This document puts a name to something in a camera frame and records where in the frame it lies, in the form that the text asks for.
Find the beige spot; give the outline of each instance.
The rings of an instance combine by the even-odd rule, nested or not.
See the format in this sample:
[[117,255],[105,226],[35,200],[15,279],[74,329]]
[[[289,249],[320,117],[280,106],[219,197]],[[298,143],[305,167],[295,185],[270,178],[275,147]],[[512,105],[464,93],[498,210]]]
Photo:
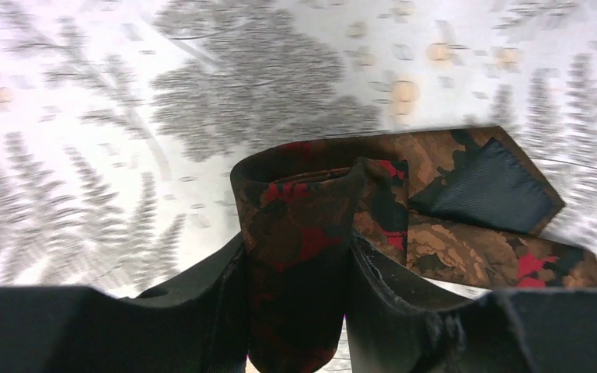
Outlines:
[[417,84],[408,79],[398,80],[393,84],[391,95],[393,99],[391,106],[393,115],[401,123],[406,123],[408,114],[413,111],[413,102],[420,96]]
[[427,47],[427,58],[432,61],[449,61],[452,51],[448,44],[433,43]]
[[518,65],[520,50],[517,48],[501,48],[497,55],[497,64],[500,68],[510,69]]
[[6,87],[0,87],[0,111],[6,111],[12,102],[12,91]]

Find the black fabric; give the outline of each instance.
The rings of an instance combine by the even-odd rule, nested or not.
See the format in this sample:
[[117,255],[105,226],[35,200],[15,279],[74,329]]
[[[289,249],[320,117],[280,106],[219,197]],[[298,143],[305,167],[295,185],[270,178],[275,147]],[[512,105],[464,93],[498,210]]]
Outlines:
[[548,215],[550,197],[519,160],[492,138],[430,208],[432,216],[485,228],[528,232]]
[[136,299],[0,288],[0,373],[237,373],[248,349],[243,244]]
[[[355,235],[354,373],[597,371],[597,290],[496,290],[471,301]],[[243,373],[241,235],[136,299],[88,287],[0,288],[0,373]]]

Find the fern pattern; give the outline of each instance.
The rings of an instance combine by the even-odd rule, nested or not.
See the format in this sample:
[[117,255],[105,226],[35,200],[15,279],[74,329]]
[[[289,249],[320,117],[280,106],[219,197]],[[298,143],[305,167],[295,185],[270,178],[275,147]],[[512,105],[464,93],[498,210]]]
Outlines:
[[108,54],[102,64],[90,61],[85,52],[89,39],[76,26],[75,19],[69,16],[58,20],[60,41],[37,29],[33,15],[25,12],[18,2],[0,0],[0,19],[15,35],[8,42],[8,52],[21,58],[49,53],[61,57],[61,63],[44,72],[48,88],[56,89],[64,83],[73,82],[108,99],[110,107],[89,110],[80,119],[87,124],[119,127],[133,139],[145,139],[162,178],[171,179],[169,163],[161,145],[138,114],[142,101],[134,94],[135,75],[121,56]]
[[495,0],[491,12],[503,15],[495,29],[509,43],[518,43],[584,21],[594,10],[597,0]]
[[200,42],[215,60],[211,67],[187,60],[152,82],[159,133],[181,141],[189,159],[379,129],[377,108],[336,96],[341,56],[298,32],[274,3],[171,0],[159,13],[155,26],[165,37]]
[[89,282],[138,291],[177,273],[176,251],[185,215],[155,239],[155,181],[143,173],[132,216],[118,192],[73,147],[65,148],[82,182],[82,195],[62,193],[64,181],[27,150],[20,132],[5,136],[9,172],[0,164],[0,284],[17,284],[25,270],[42,269],[36,282]]
[[597,243],[597,86],[589,54],[577,54],[567,82],[564,125],[548,93],[544,71],[535,71],[525,144],[542,171],[555,179],[567,207],[550,230],[578,231],[578,242]]
[[495,102],[491,107],[491,123],[503,127],[517,141],[520,140],[520,127],[516,125],[513,108],[513,91],[508,84],[501,84],[497,88]]

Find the silky fabric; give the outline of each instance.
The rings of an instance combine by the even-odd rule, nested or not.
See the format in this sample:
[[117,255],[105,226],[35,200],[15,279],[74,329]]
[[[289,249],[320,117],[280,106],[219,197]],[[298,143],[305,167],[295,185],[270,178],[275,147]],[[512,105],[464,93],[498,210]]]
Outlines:
[[291,143],[242,160],[231,181],[263,373],[333,357],[354,233],[433,280],[597,287],[592,253],[538,238],[564,203],[500,127]]

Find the patterned background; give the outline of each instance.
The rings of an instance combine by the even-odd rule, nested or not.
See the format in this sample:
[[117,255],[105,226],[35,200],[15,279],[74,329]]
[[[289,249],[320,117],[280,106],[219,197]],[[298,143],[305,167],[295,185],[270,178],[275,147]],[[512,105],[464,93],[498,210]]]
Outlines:
[[0,0],[0,284],[133,296],[239,230],[245,155],[489,121],[597,252],[597,0]]

